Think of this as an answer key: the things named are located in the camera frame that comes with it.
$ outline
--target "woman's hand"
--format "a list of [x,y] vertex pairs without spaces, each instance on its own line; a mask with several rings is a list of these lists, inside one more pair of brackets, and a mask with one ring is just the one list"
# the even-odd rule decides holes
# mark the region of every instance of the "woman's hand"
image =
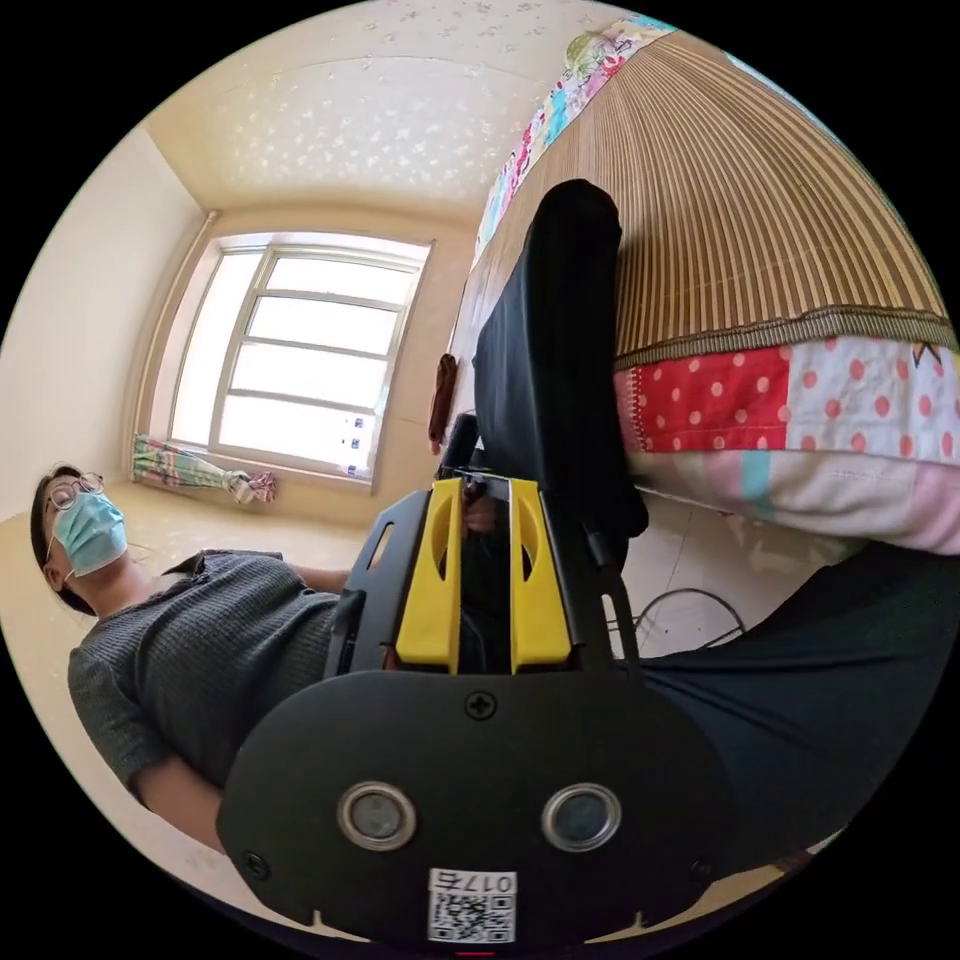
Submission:
[[495,522],[495,503],[484,496],[483,485],[468,483],[463,489],[463,535],[490,533]]

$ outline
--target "bamboo mat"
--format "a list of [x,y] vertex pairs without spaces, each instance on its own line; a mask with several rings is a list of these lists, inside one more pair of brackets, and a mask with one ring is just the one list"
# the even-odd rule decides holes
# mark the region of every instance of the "bamboo mat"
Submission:
[[957,348],[923,256],[857,160],[681,32],[630,58],[530,169],[467,280],[470,339],[541,198],[574,177],[620,211],[617,369],[843,335]]

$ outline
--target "eyeglasses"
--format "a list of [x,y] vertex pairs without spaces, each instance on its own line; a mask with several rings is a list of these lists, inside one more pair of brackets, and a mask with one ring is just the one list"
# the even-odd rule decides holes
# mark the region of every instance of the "eyeglasses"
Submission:
[[57,510],[69,510],[77,502],[79,493],[103,493],[103,477],[84,473],[79,477],[58,478],[50,488],[48,499]]

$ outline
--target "screw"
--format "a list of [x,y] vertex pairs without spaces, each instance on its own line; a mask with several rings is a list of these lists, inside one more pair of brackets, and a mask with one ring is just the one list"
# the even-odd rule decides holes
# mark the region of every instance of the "screw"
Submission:
[[243,855],[243,868],[255,880],[267,880],[270,877],[270,867],[267,861],[259,854],[247,852]]
[[694,860],[690,866],[690,877],[693,880],[709,880],[713,875],[713,865],[706,860]]
[[481,690],[467,697],[464,709],[472,720],[489,720],[497,712],[497,701],[494,696]]

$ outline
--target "blue surgical mask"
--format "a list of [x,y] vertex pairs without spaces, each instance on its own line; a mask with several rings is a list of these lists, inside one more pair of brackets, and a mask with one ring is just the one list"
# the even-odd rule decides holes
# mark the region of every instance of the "blue surgical mask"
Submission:
[[68,577],[95,573],[127,549],[123,514],[102,493],[78,493],[76,502],[57,514],[53,536],[70,561]]

